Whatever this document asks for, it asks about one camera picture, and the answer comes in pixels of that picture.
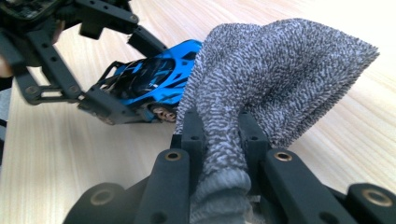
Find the blue toy car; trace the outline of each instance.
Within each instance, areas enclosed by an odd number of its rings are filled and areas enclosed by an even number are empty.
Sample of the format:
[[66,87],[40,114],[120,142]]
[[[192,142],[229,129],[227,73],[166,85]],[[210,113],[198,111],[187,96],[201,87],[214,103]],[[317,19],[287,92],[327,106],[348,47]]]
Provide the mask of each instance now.
[[[132,111],[139,110],[136,114],[144,121],[175,122],[178,103],[201,46],[197,40],[187,40],[154,58],[114,62],[97,84]],[[113,68],[114,76],[106,78]]]

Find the light wood surface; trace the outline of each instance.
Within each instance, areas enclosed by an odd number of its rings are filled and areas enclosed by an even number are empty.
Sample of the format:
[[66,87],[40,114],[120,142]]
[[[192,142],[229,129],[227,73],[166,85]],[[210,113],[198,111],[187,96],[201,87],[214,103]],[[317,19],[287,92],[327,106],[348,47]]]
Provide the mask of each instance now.
[[[287,18],[322,22],[379,47],[380,57],[348,94],[291,147],[326,185],[346,192],[370,182],[396,192],[396,16],[388,0],[132,1],[134,12],[168,47],[204,40],[225,22],[268,24]],[[87,90],[113,61],[141,58],[126,35],[99,41],[63,32],[56,47]],[[125,188],[146,177],[169,147],[173,124],[108,126],[76,105],[26,104],[12,92],[1,169],[0,223],[62,223],[90,187]]]

